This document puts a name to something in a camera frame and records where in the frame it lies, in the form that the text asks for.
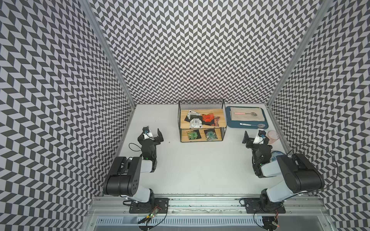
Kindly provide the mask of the blue patterned bowl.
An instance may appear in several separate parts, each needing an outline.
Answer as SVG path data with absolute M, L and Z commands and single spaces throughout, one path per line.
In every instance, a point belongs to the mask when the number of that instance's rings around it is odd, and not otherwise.
M 285 156 L 285 155 L 286 154 L 284 152 L 281 152 L 281 151 L 273 151 L 273 152 L 271 152 L 271 159 L 270 159 L 270 161 L 271 162 L 276 161 L 278 156 Z

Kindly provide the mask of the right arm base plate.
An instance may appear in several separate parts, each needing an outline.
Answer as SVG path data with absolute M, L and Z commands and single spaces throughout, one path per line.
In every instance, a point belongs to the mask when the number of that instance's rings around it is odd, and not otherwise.
M 244 198 L 243 202 L 248 214 L 254 214 L 255 212 L 266 214 L 286 213 L 283 202 L 274 203 L 260 198 Z

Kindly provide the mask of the teal plastic tray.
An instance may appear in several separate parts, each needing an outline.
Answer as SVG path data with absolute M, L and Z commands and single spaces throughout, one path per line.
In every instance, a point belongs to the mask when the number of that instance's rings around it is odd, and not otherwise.
M 260 107 L 227 106 L 227 125 L 230 128 L 268 129 L 265 112 Z

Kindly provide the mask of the pink handled spoon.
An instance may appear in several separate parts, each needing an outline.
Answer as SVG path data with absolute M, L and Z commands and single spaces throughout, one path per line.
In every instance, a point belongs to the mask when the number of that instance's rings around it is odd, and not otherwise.
M 251 115 L 251 116 L 258 116 L 255 112 L 250 112 L 250 113 L 246 113 L 246 112 L 234 112 L 235 115 Z

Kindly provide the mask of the black wire wooden shelf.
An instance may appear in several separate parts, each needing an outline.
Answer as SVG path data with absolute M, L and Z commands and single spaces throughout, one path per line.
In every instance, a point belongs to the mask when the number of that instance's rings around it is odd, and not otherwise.
M 180 142 L 223 141 L 226 128 L 224 99 L 196 99 L 178 102 Z

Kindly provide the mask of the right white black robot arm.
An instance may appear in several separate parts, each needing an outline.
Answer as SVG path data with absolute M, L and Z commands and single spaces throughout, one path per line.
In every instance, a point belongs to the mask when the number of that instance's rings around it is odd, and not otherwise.
M 252 168 L 258 178 L 283 177 L 281 182 L 263 189 L 258 198 L 244 199 L 248 213 L 272 213 L 284 209 L 283 203 L 289 198 L 324 188 L 323 175 L 303 154 L 278 155 L 272 161 L 272 145 L 264 130 L 259 130 L 255 138 L 245 132 L 242 143 L 252 151 Z

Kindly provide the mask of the beige folded cloth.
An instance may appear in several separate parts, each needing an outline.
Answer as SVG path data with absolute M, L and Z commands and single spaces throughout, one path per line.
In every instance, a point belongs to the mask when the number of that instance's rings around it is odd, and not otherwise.
M 263 111 L 259 107 L 231 107 L 231 120 L 235 121 L 265 121 Z

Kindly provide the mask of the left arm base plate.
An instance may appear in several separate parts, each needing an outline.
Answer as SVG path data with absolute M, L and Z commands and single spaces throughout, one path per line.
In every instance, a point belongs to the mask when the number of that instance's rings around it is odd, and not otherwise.
M 149 214 L 156 210 L 158 214 L 166 214 L 168 212 L 169 198 L 154 198 L 147 203 L 135 203 L 130 205 L 130 214 Z

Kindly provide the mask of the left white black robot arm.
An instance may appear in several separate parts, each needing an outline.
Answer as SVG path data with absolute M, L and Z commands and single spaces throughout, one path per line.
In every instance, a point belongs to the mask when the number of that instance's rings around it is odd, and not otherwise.
M 154 203 L 153 190 L 140 185 L 142 173 L 153 173 L 157 167 L 157 146 L 164 142 L 163 135 L 157 130 L 153 136 L 148 126 L 143 127 L 138 137 L 141 145 L 139 157 L 116 157 L 103 185 L 103 193 L 119 196 L 133 203 Z

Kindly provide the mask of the aluminium front rail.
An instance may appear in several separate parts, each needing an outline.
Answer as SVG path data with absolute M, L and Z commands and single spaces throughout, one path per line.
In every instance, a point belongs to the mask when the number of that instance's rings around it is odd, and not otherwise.
M 247 206 L 243 198 L 256 198 L 256 194 L 155 194 L 156 198 L 168 198 L 170 216 L 243 216 Z M 121 197 L 96 197 L 87 216 L 128 216 L 130 207 L 123 205 Z M 281 216 L 329 216 L 323 201 L 317 196 L 296 196 L 284 202 L 285 213 Z

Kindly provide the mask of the small red tea bag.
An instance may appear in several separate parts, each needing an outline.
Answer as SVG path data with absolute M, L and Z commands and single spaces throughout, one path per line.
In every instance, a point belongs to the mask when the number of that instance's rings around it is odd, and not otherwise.
M 214 114 L 202 114 L 202 124 L 212 125 L 214 123 Z

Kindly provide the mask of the white handled spoon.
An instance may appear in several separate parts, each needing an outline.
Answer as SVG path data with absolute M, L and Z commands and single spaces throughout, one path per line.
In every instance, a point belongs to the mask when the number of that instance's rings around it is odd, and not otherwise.
M 240 123 L 241 126 L 248 126 L 248 127 L 257 127 L 257 128 L 260 128 L 260 129 L 263 129 L 265 128 L 265 124 L 257 124 L 257 125 L 253 125 L 253 124 L 247 124 L 247 123 Z

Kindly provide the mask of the pink plastic cup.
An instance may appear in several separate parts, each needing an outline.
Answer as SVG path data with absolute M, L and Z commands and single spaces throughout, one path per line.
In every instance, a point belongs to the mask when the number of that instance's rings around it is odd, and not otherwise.
M 269 138 L 268 144 L 272 145 L 280 139 L 279 134 L 276 131 L 268 131 L 267 137 Z

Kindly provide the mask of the white floral tea bag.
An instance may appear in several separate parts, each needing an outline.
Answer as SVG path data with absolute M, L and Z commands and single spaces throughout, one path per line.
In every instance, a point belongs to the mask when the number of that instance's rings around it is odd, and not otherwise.
M 198 113 L 196 111 L 189 110 L 186 117 L 185 117 L 185 121 L 190 122 L 192 119 L 199 118 L 199 117 L 201 117 L 200 113 Z

